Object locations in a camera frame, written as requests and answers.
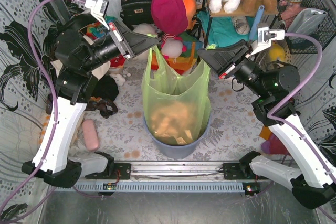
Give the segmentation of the blue round trash bin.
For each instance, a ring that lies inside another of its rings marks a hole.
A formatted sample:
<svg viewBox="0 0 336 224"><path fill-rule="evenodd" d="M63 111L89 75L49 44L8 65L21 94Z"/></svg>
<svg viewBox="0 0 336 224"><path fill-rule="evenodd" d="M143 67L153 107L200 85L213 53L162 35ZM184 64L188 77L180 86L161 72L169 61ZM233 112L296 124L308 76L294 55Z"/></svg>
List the blue round trash bin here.
<svg viewBox="0 0 336 224"><path fill-rule="evenodd" d="M212 116L210 115L206 129L204 133L196 140L195 142L188 144L188 145L183 145L183 146L172 146L172 145L167 145L159 140L157 140L149 131L148 126L146 124L145 118L142 118L142 121L144 123L144 128L146 132L149 134L150 138L152 139L152 142L156 145L158 150L165 156L172 158L172 159L183 159L189 155L191 155L196 148L199 146L199 144L205 140L206 134L208 133L210 124L211 124Z"/></svg>

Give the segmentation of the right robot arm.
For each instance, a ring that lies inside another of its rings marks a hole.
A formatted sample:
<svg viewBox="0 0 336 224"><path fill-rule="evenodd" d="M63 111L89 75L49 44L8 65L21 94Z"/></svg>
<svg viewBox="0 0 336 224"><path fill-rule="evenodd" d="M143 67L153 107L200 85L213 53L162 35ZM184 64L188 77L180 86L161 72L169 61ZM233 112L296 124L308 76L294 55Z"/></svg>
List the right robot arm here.
<svg viewBox="0 0 336 224"><path fill-rule="evenodd" d="M318 208L335 196L335 167L316 147L301 124L290 98L301 89L295 66L263 71L250 56L268 49L273 42L241 40L234 45L198 50L198 55L220 78L235 77L258 99L252 103L256 118L268 127L296 161L290 168L251 151L239 161L246 178L264 177L289 189L308 209Z"/></svg>

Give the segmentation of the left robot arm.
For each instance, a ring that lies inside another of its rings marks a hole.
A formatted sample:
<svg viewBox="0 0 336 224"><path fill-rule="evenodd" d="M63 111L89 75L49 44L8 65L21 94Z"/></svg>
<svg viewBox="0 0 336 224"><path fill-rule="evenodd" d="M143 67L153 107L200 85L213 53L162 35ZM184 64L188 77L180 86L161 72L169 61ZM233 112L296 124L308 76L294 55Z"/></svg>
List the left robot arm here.
<svg viewBox="0 0 336 224"><path fill-rule="evenodd" d="M117 56L134 58L159 40L133 32L118 21L110 22L107 30L93 44L74 29L61 32L56 39L55 57L62 69L54 88L54 119L49 121L35 157L22 165L22 172L51 186L71 188L82 177L104 179L114 174L114 158L107 153L68 158L76 125L98 83L92 72Z"/></svg>

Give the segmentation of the green trash bag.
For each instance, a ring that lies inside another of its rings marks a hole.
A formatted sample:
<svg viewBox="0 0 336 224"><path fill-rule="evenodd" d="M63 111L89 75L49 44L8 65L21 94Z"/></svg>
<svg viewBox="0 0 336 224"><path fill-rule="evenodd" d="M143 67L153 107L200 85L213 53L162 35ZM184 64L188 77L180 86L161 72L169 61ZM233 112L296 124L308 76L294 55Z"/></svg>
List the green trash bag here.
<svg viewBox="0 0 336 224"><path fill-rule="evenodd" d="M201 137L211 113L210 71L201 60L190 74L180 75L168 65L157 46L149 50L142 79L142 105L146 125L155 139L182 146Z"/></svg>

